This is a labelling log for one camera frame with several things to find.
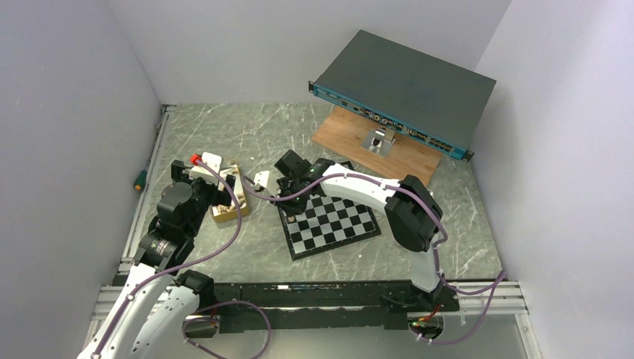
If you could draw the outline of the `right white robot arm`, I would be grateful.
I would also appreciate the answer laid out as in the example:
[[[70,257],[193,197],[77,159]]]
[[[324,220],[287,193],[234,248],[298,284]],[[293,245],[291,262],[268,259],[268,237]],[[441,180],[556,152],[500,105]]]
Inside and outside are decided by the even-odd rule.
[[[354,171],[329,159],[311,163],[288,150],[275,168],[281,172],[274,196],[289,214],[305,210],[310,195],[351,200],[382,213],[393,239],[410,253],[412,300],[430,310],[441,299],[438,242],[442,209],[420,179],[384,179]]]

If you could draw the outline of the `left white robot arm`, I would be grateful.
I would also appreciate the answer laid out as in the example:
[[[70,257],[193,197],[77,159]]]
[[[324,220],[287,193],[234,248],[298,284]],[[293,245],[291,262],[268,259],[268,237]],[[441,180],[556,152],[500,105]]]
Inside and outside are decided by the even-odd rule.
[[[139,242],[123,289],[80,358],[151,358],[187,316],[213,308],[213,279],[183,264],[210,207],[236,200],[236,178],[220,176],[222,161],[203,153],[192,156],[191,166],[172,162],[173,182]]]

